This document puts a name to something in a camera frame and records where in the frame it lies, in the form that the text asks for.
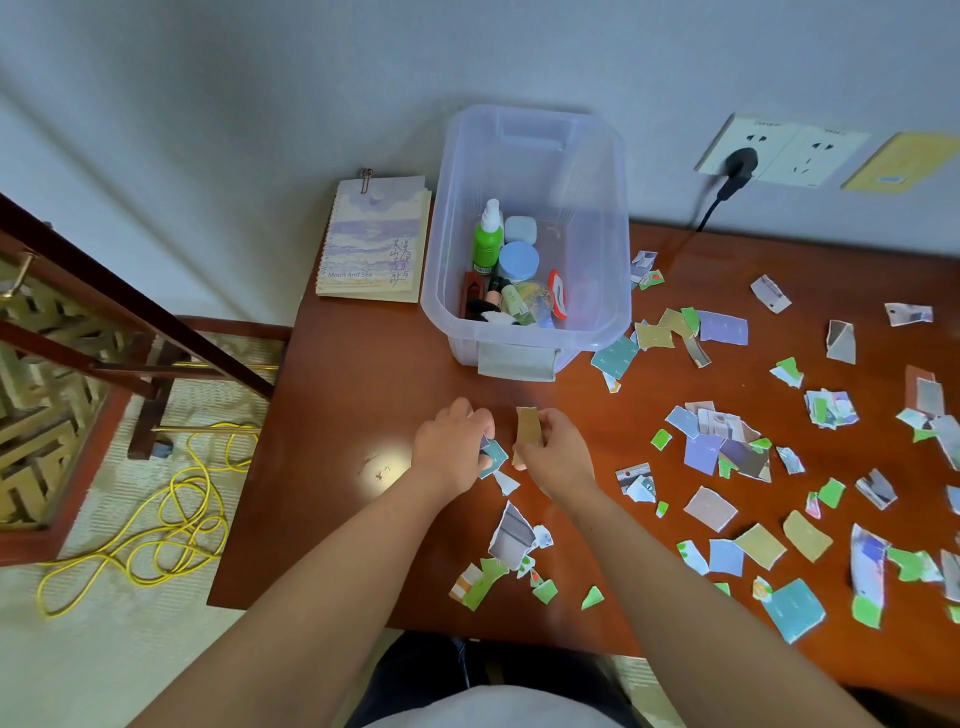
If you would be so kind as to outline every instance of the yellow cable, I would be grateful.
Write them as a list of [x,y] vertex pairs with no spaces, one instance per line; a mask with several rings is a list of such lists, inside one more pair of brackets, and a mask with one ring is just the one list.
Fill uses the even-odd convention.
[[[204,464],[204,461],[197,456],[197,453],[193,451],[193,448],[190,447],[190,442],[193,440],[193,438],[212,433],[197,432],[190,435],[190,437],[186,439],[186,449],[187,452],[190,453],[190,457],[192,457],[194,462],[197,464],[177,471],[177,473],[170,478],[170,482],[165,488],[157,491],[152,496],[144,500],[133,512],[133,515],[130,516],[130,519],[127,521],[124,527],[120,529],[116,536],[99,548],[89,551],[88,553],[80,554],[78,556],[71,556],[70,558],[61,559],[59,561],[51,561],[41,564],[42,566],[53,567],[50,571],[43,575],[43,578],[40,579],[40,583],[36,586],[36,607],[40,610],[40,613],[43,616],[48,619],[62,617],[75,606],[77,606],[81,599],[86,596],[86,593],[90,591],[90,587],[93,586],[93,582],[96,581],[100,573],[109,565],[113,565],[125,573],[127,578],[133,583],[134,586],[143,587],[146,589],[149,587],[155,587],[158,584],[162,584],[163,582],[169,581],[175,577],[185,576],[188,573],[193,573],[198,569],[202,569],[214,559],[220,558],[220,554],[224,550],[224,545],[227,543],[229,524],[227,523],[227,516],[224,510],[224,501],[220,496],[220,491],[217,490],[216,486],[213,484],[213,480],[210,479],[210,474],[223,473],[227,471],[233,473],[246,473],[250,468],[251,461],[248,459],[234,465],[230,462],[230,447],[233,445],[233,441],[237,435],[253,437],[254,442],[257,442],[259,438],[255,433],[242,431],[243,429],[248,428],[249,425],[217,423],[214,426],[235,427],[238,430],[241,430],[239,432],[233,432],[230,434],[229,440],[227,441],[227,447],[224,452],[224,459],[227,464],[223,468],[209,468]],[[200,471],[201,474],[192,474],[188,477],[180,479],[185,473],[190,473],[191,471]],[[189,516],[186,514],[186,511],[183,509],[183,504],[180,502],[178,490],[181,488],[188,491],[194,491],[200,494],[203,498],[200,505],[197,506],[197,509]],[[161,498],[161,500],[156,510],[156,519],[159,521],[160,525],[140,531],[139,533],[135,533],[123,541],[120,541],[123,535],[131,528],[133,522],[136,521],[143,509],[158,498]],[[211,509],[213,504],[211,501],[216,501],[216,508],[215,510],[212,510],[212,512]],[[167,521],[163,516],[164,509],[170,503],[173,503],[173,505],[176,506],[177,511],[180,513],[180,518],[178,520]],[[223,533],[220,535],[220,540],[217,543],[216,548],[214,548],[212,551],[200,546],[197,543],[197,537],[199,535],[211,534],[219,529],[223,529]],[[149,546],[154,547],[153,562],[157,575],[149,577],[141,576],[133,571],[133,557],[141,548],[147,548]],[[180,549],[180,557],[178,558],[177,563],[169,569],[164,568],[159,563],[160,550],[165,546]],[[195,562],[194,560],[197,557],[199,557],[200,560]],[[43,599],[43,590],[46,588],[47,582],[49,582],[49,580],[54,576],[65,573],[66,571],[69,571],[80,564],[86,563],[87,561],[99,561],[100,563],[90,578],[86,580],[83,588],[80,589],[80,593],[74,596],[73,599],[59,609],[47,609],[46,603]]]

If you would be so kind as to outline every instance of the hand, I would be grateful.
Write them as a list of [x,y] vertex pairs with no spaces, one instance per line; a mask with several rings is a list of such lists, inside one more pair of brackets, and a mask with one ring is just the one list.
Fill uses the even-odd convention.
[[517,446],[540,489],[553,500],[564,500],[577,491],[595,488],[593,461],[580,430],[559,409],[542,409],[540,427],[543,445]]
[[493,434],[490,410],[474,412],[466,398],[457,398],[417,430],[412,468],[436,476],[453,500],[491,465],[490,456],[480,454],[480,438],[486,435],[492,440]]

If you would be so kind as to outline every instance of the yellow wall plate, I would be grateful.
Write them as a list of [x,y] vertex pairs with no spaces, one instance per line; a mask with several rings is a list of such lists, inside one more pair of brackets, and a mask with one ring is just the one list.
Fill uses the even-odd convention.
[[960,138],[944,133],[899,132],[867,159],[843,189],[898,194],[934,174],[960,152]]

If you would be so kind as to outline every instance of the clear plastic bin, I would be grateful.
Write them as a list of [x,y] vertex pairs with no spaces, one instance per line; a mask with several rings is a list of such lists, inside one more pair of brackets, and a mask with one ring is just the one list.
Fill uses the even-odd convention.
[[[473,229],[491,197],[504,217],[537,220],[537,279],[546,283],[556,269],[566,290],[567,319],[555,318],[554,329],[457,316]],[[457,360],[491,376],[552,381],[577,353],[603,349],[622,335],[631,322],[631,294],[619,134],[597,116],[558,111],[475,106],[453,117],[420,305],[449,337]]]

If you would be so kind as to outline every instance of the wall switch plate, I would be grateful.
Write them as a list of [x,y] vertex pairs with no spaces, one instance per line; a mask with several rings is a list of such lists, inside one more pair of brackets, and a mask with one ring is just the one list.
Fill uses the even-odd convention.
[[800,129],[800,124],[734,114],[695,169],[705,175],[722,175],[726,171],[724,162],[731,153],[743,147],[753,147],[756,149],[754,177],[759,177]]
[[764,182],[819,187],[869,138],[863,132],[803,127],[755,177]]
[[899,132],[870,157],[844,189],[864,192],[905,192],[935,174],[960,152],[960,138],[944,133]]

